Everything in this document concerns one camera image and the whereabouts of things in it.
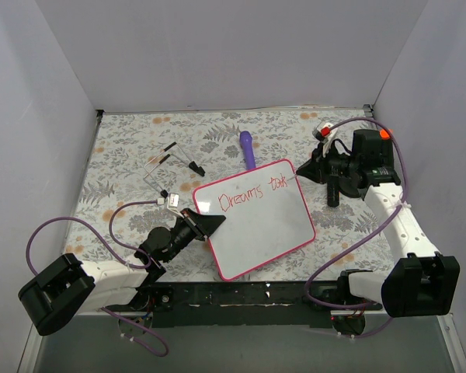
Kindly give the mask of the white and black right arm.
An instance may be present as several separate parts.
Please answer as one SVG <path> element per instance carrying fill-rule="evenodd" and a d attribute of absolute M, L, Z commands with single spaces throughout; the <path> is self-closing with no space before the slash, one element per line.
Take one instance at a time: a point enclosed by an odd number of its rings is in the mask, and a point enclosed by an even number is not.
<path fill-rule="evenodd" d="M 446 315 L 454 298 L 460 265 L 445 256 L 420 228 L 404 201 L 405 185 L 395 171 L 393 142 L 385 130 L 353 132 L 352 148 L 339 152 L 329 125 L 315 135 L 318 147 L 296 172 L 327 187 L 327 204 L 336 207 L 340 194 L 362 198 L 387 239 L 394 266 L 387 274 L 344 270 L 329 300 L 314 303 L 356 309 L 362 301 L 382 305 L 392 318 Z"/>

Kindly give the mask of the black stick with orange tip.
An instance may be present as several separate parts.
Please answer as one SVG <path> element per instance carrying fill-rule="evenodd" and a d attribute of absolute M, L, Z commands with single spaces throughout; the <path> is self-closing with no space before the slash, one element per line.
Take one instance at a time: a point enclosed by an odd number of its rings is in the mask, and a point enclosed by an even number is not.
<path fill-rule="evenodd" d="M 390 139 L 390 134 L 389 134 L 386 130 L 384 130 L 384 129 L 381 129 L 381 130 L 380 130 L 380 136 L 381 136 L 381 138 L 382 138 L 383 140 L 388 140 L 388 139 Z"/>

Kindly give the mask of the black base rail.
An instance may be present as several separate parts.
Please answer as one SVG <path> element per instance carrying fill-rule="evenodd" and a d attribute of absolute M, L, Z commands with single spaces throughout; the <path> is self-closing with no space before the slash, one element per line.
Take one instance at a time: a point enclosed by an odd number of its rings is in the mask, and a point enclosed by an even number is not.
<path fill-rule="evenodd" d="M 308 326 L 331 329 L 328 308 L 311 302 L 303 281 L 158 282 L 113 312 L 150 313 L 152 326 Z"/>

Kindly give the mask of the pink framed whiteboard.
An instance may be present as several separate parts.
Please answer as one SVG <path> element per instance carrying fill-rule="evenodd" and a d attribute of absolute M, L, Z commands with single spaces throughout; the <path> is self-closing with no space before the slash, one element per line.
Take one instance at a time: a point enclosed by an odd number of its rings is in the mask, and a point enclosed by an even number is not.
<path fill-rule="evenodd" d="M 193 191 L 200 214 L 226 221 L 210 237 L 222 280 L 232 281 L 315 240 L 316 231 L 294 166 L 280 159 Z"/>

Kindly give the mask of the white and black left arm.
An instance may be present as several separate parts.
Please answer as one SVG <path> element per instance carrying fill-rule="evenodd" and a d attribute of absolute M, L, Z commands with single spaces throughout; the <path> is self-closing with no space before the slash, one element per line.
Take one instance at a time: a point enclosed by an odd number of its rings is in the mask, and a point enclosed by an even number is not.
<path fill-rule="evenodd" d="M 173 260 L 192 241 L 209 239 L 225 222 L 221 214 L 204 215 L 185 208 L 172 228 L 156 227 L 124 259 L 81 261 L 75 254 L 59 256 L 18 293 L 19 300 L 41 336 L 65 327 L 75 315 L 112 305 L 144 309 L 148 287 L 165 274 Z"/>

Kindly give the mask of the floral patterned table mat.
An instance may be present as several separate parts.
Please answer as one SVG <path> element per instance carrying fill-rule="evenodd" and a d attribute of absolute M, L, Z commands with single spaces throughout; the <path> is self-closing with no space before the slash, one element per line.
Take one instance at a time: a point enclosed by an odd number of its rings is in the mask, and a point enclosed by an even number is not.
<path fill-rule="evenodd" d="M 257 164 L 288 159 L 300 166 L 317 145 L 314 129 L 338 124 L 339 144 L 347 147 L 354 130 L 370 126 L 370 117 L 368 108 L 104 114 L 65 251 L 94 262 L 128 256 L 153 228 L 174 225 L 166 209 L 152 204 L 158 193 L 143 181 L 144 164 L 174 141 L 205 170 L 200 177 L 186 169 L 171 189 L 181 207 L 193 207 L 197 187 L 244 170 L 242 131 L 252 135 Z M 307 179 L 300 185 L 315 224 L 314 242 L 246 274 L 246 281 L 304 281 L 312 274 L 334 280 L 345 269 L 392 268 L 383 235 L 360 244 L 378 225 L 363 201 L 341 197 L 331 208 L 325 186 Z"/>

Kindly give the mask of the black microphone with grey head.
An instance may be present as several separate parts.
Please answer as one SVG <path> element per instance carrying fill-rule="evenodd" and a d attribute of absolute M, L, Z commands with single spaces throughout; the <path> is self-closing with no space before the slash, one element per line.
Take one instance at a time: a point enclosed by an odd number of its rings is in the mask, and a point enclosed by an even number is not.
<path fill-rule="evenodd" d="M 339 206 L 339 177 L 330 176 L 327 182 L 327 205 L 329 207 Z"/>

